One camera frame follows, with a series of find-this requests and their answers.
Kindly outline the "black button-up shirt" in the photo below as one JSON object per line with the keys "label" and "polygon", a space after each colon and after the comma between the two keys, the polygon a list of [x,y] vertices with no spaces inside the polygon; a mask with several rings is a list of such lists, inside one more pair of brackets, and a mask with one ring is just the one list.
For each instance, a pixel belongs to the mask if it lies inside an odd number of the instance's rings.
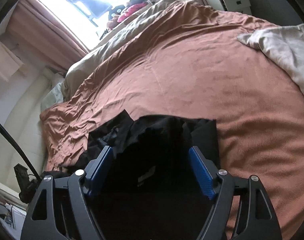
{"label": "black button-up shirt", "polygon": [[170,115],[137,120],[121,112],[89,133],[77,162],[45,174],[71,175],[96,159],[105,146],[113,154],[95,194],[86,198],[104,239],[196,239],[213,201],[204,196],[188,152],[198,147],[220,166],[216,121]]}

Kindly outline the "cream padded headboard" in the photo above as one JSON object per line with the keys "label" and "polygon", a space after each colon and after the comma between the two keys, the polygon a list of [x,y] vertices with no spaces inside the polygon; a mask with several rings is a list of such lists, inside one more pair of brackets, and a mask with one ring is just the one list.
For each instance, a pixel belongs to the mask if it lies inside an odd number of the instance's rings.
{"label": "cream padded headboard", "polygon": [[[44,170],[48,158],[42,137],[41,102],[51,90],[53,79],[54,72],[45,68],[18,100],[4,124],[39,174]],[[16,150],[0,135],[0,184],[19,193],[14,172],[17,164],[27,167]]]}

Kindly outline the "light green pillow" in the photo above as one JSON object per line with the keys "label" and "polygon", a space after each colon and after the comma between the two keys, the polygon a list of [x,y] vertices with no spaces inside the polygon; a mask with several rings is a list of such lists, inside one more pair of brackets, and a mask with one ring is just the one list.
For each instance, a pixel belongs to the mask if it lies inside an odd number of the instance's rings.
{"label": "light green pillow", "polygon": [[41,112],[45,111],[48,108],[56,105],[57,103],[63,103],[64,96],[61,91],[61,86],[63,82],[57,83],[48,94],[42,99],[41,102]]}

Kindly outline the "beige duvet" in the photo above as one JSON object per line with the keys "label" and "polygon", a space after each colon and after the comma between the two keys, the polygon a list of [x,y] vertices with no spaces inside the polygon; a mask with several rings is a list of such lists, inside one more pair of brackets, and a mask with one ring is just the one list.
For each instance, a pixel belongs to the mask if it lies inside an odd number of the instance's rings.
{"label": "beige duvet", "polygon": [[93,71],[115,51],[128,43],[151,24],[157,16],[176,0],[160,0],[154,5],[147,5],[134,12],[130,17],[117,25],[97,47],[73,64],[61,86],[64,101],[74,96],[79,86]]}

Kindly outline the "brown bed blanket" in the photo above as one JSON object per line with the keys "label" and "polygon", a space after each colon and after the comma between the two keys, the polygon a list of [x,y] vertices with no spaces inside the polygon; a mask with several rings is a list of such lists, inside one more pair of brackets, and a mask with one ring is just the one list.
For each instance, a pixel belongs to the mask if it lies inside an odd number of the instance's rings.
{"label": "brown bed blanket", "polygon": [[89,132],[121,111],[215,119],[223,168],[257,174],[281,233],[304,221],[304,96],[291,78],[237,35],[271,23],[177,0],[102,62],[68,101],[40,115],[46,169],[74,164]]}

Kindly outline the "cream hanging cloth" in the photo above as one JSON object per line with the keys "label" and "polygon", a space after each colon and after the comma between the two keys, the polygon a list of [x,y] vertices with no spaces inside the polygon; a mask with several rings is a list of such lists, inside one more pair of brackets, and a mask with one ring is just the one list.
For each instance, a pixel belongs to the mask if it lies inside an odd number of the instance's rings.
{"label": "cream hanging cloth", "polygon": [[0,78],[6,82],[24,63],[0,41]]}

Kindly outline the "cream folded sheet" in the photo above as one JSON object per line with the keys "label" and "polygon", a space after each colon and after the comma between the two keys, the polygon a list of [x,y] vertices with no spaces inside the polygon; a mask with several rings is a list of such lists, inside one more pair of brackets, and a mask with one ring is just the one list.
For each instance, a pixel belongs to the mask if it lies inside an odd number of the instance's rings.
{"label": "cream folded sheet", "polygon": [[272,27],[240,34],[237,40],[261,51],[284,70],[304,96],[304,24]]}

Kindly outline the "pink left curtain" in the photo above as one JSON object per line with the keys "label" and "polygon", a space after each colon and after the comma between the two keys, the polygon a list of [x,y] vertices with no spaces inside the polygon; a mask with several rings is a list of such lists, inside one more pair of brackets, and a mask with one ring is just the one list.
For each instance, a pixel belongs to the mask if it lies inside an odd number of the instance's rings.
{"label": "pink left curtain", "polygon": [[66,72],[89,50],[39,0],[19,0],[7,31],[53,69]]}

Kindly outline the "black plush toy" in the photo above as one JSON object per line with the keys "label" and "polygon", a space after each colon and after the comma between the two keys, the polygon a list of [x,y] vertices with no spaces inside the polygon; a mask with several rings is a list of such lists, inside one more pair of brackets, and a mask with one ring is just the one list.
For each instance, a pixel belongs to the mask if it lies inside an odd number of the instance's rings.
{"label": "black plush toy", "polygon": [[120,15],[123,9],[125,9],[123,4],[117,5],[109,10],[109,16],[113,17],[114,15]]}

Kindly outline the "white bedside cabinet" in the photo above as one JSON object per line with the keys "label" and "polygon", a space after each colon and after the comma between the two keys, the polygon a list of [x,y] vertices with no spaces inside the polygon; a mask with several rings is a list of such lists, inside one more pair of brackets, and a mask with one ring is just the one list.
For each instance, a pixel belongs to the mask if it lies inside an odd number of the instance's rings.
{"label": "white bedside cabinet", "polygon": [[249,0],[206,0],[206,2],[215,10],[241,12],[252,15]]}

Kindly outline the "pink cushion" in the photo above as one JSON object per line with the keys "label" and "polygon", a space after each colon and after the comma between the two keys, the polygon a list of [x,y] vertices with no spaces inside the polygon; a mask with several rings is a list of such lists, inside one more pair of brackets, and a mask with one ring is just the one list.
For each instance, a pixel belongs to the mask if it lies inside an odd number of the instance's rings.
{"label": "pink cushion", "polygon": [[123,20],[130,17],[134,12],[142,9],[143,7],[145,7],[147,5],[148,5],[147,3],[143,2],[143,3],[138,3],[138,4],[129,6],[120,14],[119,18],[117,19],[117,22],[118,23],[123,22]]}

